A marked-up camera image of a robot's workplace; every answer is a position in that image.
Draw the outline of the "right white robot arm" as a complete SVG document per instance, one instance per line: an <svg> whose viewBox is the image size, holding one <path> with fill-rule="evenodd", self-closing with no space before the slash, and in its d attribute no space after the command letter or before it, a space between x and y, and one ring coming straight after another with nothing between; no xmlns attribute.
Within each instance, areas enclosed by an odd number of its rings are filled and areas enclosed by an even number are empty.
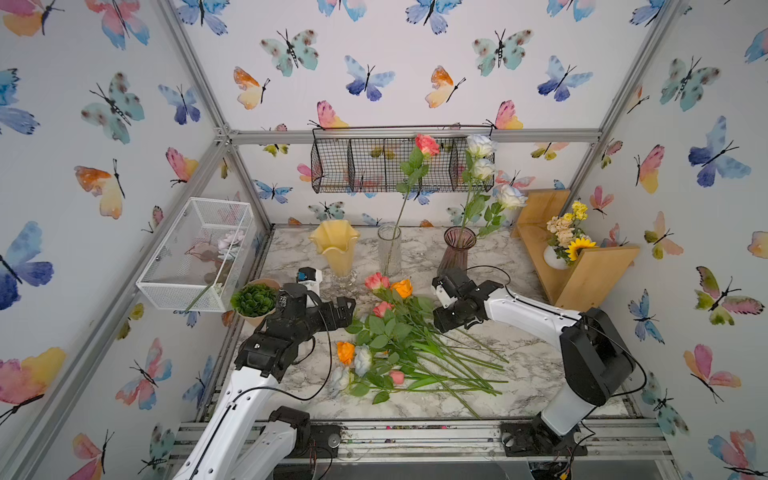
<svg viewBox="0 0 768 480"><path fill-rule="evenodd" d="M563 438L572 433L639 366L610 317L598 308L579 312L554 307L493 280L476 284L456 268L435 277L432 289L440 302L433 311L440 332L491 321L531 334L561 354L565 384L538 415L548 434Z"/></svg>

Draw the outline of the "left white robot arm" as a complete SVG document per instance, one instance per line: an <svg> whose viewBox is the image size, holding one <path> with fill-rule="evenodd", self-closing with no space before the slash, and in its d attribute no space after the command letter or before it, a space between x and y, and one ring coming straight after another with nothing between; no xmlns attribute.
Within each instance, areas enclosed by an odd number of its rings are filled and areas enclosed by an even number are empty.
<svg viewBox="0 0 768 480"><path fill-rule="evenodd" d="M323 301L307 286L284 285L276 309L262 327L240 346L235 368L216 410L176 479L268 479L283 459L310 444L310 416L279 407L247 451L242 448L254 423L274 394L297 400L280 388L295 363L301 344L318 333L349 327L356 301L349 297Z"/></svg>

